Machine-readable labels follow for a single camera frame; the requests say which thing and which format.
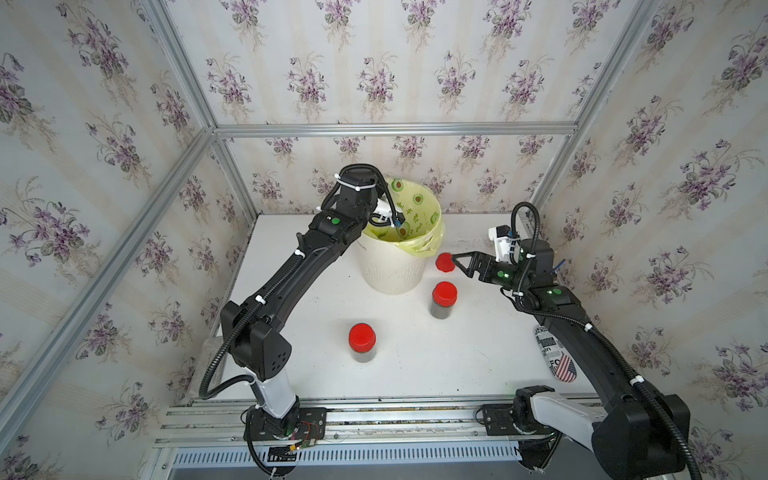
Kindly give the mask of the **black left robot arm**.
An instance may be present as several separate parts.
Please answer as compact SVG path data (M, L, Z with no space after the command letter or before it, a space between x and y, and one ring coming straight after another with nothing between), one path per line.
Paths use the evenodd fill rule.
M300 427L300 399L284 368L292 353L282 335L288 317L321 273L356 242L367 225L400 228L405 215L393 195L402 187L365 163L343 167L308 229L278 271L242 303L221 310L223 343L200 382L203 400L247 383L256 404L245 412L244 440L256 466L270 479L283 479L289 467L268 466L255 448L259 426L277 440L289 439Z

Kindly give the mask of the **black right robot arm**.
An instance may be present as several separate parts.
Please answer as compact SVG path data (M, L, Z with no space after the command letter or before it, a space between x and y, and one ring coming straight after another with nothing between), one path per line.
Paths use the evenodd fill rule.
M540 237L541 217L530 202L515 205L499 228L507 254L467 253L462 272L499 287L515 310L532 316L579 367L603 410L589 410L544 386L516 394L517 428L550 427L589 449L612 479L645 479L687 471L702 476L689 445L690 410L646 380L589 319L581 301L556 283L554 252Z

